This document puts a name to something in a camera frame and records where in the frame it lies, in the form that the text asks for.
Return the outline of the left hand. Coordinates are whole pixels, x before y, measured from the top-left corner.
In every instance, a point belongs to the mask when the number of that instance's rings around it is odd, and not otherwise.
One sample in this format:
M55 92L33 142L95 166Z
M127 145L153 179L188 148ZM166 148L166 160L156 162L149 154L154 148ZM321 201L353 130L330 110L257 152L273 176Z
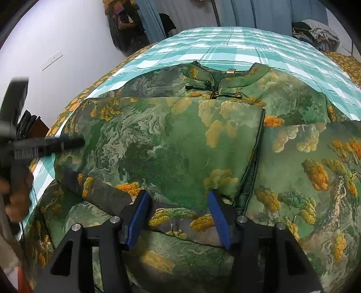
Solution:
M18 183L9 183L1 178L1 194L9 196L5 205L5 213L12 223L21 222L28 214L31 206L29 197L34 177L28 168L21 168L18 173Z

